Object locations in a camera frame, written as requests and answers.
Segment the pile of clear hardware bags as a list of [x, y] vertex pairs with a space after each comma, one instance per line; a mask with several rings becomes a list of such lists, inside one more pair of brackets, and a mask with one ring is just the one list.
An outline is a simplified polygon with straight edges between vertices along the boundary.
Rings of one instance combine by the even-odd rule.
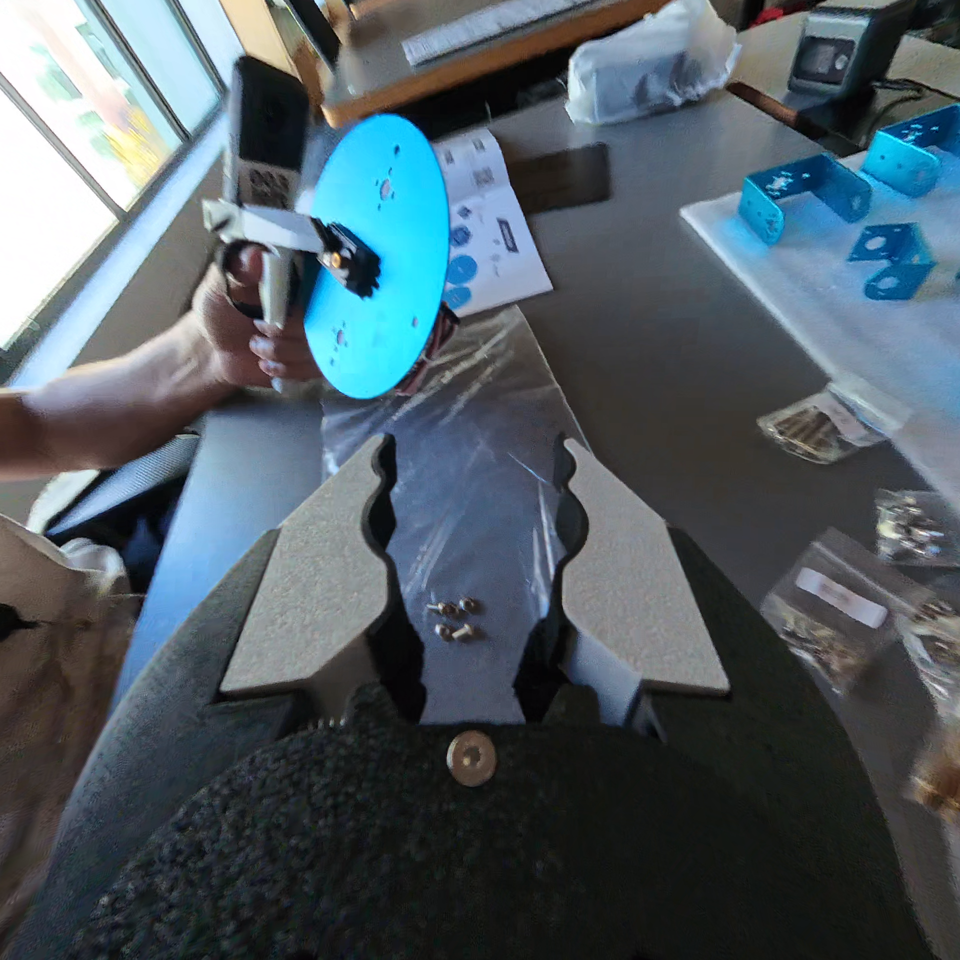
[[[890, 441], [908, 418], [892, 396], [849, 376], [762, 415], [757, 427], [799, 459], [832, 466]], [[828, 529], [767, 594], [762, 615], [840, 696], [888, 649], [904, 649], [935, 710], [908, 790], [917, 803], [957, 824], [958, 586], [944, 596], [907, 572], [958, 574], [958, 505], [936, 491], [881, 488], [873, 506], [871, 549]]]

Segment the black servo motor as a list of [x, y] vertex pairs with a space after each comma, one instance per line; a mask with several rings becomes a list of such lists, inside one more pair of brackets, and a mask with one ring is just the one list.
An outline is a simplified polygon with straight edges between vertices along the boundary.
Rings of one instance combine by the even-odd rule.
[[379, 288], [379, 256], [342, 223], [309, 219], [318, 236], [320, 266], [347, 292], [370, 299]]

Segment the person's left hand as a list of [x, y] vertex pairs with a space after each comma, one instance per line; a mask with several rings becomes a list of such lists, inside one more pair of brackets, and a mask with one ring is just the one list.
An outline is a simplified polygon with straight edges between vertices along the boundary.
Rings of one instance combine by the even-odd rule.
[[265, 254], [264, 246], [249, 242], [221, 246], [191, 300], [218, 378], [233, 387], [266, 388], [275, 381], [320, 378], [299, 301], [290, 297], [281, 326], [266, 320], [259, 294]]

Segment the dark grey desk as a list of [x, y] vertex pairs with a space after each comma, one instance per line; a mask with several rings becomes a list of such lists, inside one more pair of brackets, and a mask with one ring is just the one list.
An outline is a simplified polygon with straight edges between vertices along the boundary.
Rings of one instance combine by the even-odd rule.
[[[690, 534], [751, 606], [824, 528], [866, 539], [873, 489], [915, 486], [895, 452], [790, 461], [754, 418], [815, 391], [813, 362], [683, 223], [687, 203], [813, 148], [730, 94], [598, 131], [558, 102], [494, 121], [509, 160], [605, 142], [611, 198], [535, 215], [555, 290], [522, 305], [597, 458]], [[326, 478], [322, 401], [264, 393], [209, 415], [114, 700], [264, 531]]]

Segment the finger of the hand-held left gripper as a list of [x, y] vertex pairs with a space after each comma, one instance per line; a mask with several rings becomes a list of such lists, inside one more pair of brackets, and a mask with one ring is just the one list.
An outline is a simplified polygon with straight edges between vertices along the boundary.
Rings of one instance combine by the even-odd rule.
[[334, 249], [326, 226], [306, 214], [277, 208], [239, 208], [239, 237], [271, 249], [320, 255]]

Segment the blue metal U bracket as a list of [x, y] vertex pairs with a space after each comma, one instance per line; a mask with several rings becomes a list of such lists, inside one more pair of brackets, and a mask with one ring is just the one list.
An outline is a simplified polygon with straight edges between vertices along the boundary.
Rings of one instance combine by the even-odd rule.
[[959, 103], [884, 126], [873, 136], [862, 174], [896, 193], [918, 199], [937, 186], [941, 155], [959, 157]]
[[782, 239], [786, 228], [784, 203], [812, 196], [842, 221], [862, 221], [871, 210], [873, 189], [868, 180], [828, 152], [748, 174], [742, 183], [738, 214], [768, 246]]

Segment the blue round metal plate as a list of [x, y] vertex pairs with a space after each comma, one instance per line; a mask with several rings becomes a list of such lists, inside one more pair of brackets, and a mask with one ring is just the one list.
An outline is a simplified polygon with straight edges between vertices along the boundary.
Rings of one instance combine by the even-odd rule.
[[322, 168], [311, 214], [379, 258], [371, 295], [320, 267], [304, 314], [307, 344], [330, 387], [370, 400], [407, 380], [434, 338], [450, 257], [450, 208], [424, 134], [394, 114], [354, 126]]

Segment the large glass window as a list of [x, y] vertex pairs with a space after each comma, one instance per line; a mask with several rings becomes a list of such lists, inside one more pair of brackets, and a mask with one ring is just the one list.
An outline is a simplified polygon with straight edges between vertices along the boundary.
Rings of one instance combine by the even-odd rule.
[[225, 98], [217, 2], [1, 3], [2, 379]]

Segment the small blue metal bracket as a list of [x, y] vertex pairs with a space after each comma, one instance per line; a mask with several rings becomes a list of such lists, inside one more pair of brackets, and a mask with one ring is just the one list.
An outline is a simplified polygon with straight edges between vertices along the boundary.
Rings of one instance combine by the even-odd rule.
[[938, 265], [918, 222], [890, 222], [863, 228], [846, 261], [881, 262], [863, 295], [872, 302], [912, 300]]

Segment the person's left forearm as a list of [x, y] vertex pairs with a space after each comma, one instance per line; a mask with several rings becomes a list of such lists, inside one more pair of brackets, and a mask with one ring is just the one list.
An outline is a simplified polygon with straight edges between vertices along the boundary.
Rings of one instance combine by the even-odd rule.
[[1, 479], [119, 467], [234, 390], [230, 354], [188, 318], [131, 352], [1, 394]]

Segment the white plastic bag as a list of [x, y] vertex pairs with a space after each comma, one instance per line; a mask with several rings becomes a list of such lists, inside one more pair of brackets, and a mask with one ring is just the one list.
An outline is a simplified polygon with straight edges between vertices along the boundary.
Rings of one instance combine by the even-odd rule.
[[740, 50], [737, 31], [710, 2], [670, 2], [574, 51], [566, 112], [598, 127], [677, 110], [723, 88]]

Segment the clear plastic bag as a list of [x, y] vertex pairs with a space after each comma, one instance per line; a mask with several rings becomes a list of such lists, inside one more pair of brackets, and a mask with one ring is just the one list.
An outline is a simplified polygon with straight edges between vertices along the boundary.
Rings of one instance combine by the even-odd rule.
[[[522, 724], [514, 690], [528, 637], [545, 616], [565, 550], [555, 532], [559, 436], [584, 436], [519, 306], [469, 318], [415, 394], [321, 394], [321, 450], [334, 474], [365, 441], [395, 442], [395, 529], [388, 552], [423, 645], [421, 721]], [[471, 596], [474, 614], [426, 603]], [[438, 623], [482, 631], [444, 642]]]

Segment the white foam sheet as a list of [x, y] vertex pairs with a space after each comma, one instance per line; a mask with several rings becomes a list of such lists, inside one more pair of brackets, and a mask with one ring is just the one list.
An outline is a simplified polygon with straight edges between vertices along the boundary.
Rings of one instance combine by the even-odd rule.
[[[811, 195], [787, 198], [784, 232], [769, 246], [738, 213], [740, 192], [693, 202], [679, 217], [832, 378], [858, 378], [899, 402], [904, 429], [958, 449], [959, 167], [939, 153], [933, 190], [908, 198], [875, 180], [863, 222], [840, 220]], [[882, 260], [848, 259], [866, 226], [916, 223], [935, 265], [910, 299], [867, 297]]]

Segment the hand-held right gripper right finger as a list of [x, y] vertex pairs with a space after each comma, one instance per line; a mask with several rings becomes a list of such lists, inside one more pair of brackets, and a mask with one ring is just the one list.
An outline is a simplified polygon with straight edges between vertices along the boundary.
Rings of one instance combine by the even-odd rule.
[[652, 693], [726, 697], [722, 664], [670, 527], [581, 442], [556, 451], [554, 663], [591, 688], [606, 726], [635, 724]]

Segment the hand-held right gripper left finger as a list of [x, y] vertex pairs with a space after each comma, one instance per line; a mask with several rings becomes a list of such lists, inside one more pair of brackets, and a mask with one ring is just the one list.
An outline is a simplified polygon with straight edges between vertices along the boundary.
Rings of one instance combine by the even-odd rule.
[[280, 525], [223, 697], [302, 693], [316, 713], [342, 714], [378, 678], [371, 641], [398, 591], [388, 553], [396, 452], [392, 436], [373, 435]]

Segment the black flat metal plate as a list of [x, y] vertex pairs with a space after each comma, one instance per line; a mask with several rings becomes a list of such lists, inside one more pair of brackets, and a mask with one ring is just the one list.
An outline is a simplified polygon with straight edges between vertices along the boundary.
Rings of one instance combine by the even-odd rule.
[[604, 203], [611, 198], [609, 148], [596, 142], [507, 161], [510, 184], [525, 216]]

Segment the wooden top table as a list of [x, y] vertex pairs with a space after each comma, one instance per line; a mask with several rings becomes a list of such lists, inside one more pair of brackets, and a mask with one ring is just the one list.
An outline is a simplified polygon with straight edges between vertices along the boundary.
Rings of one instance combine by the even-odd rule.
[[586, 2], [435, 58], [411, 65], [402, 43], [494, 6], [494, 2], [374, 2], [343, 26], [336, 65], [321, 67], [320, 110], [342, 128], [396, 112], [432, 95], [625, 28], [659, 11], [663, 1]]

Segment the white instruction sheet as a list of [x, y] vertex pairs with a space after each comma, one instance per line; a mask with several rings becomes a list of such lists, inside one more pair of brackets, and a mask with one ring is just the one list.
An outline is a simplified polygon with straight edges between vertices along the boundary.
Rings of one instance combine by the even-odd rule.
[[497, 138], [481, 127], [433, 150], [449, 201], [447, 306], [465, 318], [551, 292]]

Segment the paper sheet on far table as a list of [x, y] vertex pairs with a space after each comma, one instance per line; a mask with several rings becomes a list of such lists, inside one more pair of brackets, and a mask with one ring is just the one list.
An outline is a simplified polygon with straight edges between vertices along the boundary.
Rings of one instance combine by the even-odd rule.
[[422, 66], [583, 6], [585, 1], [506, 1], [487, 6], [401, 42], [407, 64]]

